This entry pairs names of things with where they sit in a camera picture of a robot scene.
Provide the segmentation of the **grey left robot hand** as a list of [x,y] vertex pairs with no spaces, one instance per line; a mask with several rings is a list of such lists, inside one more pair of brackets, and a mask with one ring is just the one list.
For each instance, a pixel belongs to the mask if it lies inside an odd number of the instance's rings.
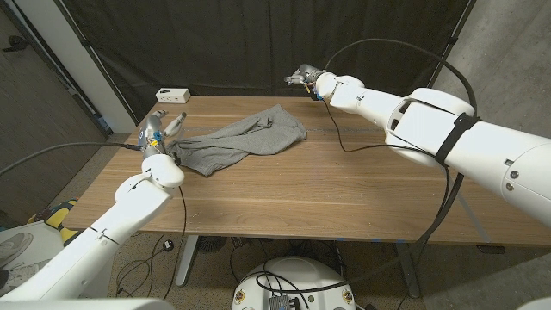
[[161,119],[166,115],[167,111],[160,109],[145,118],[145,123],[139,130],[139,146],[143,152],[143,159],[156,154],[165,154],[165,139],[179,133],[187,117],[187,114],[182,112],[165,129],[162,129]]

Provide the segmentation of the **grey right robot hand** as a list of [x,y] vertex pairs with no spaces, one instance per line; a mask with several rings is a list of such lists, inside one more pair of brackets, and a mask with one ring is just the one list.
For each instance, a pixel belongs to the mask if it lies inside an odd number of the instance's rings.
[[284,82],[290,84],[315,83],[324,71],[308,64],[301,65],[293,74],[284,78]]

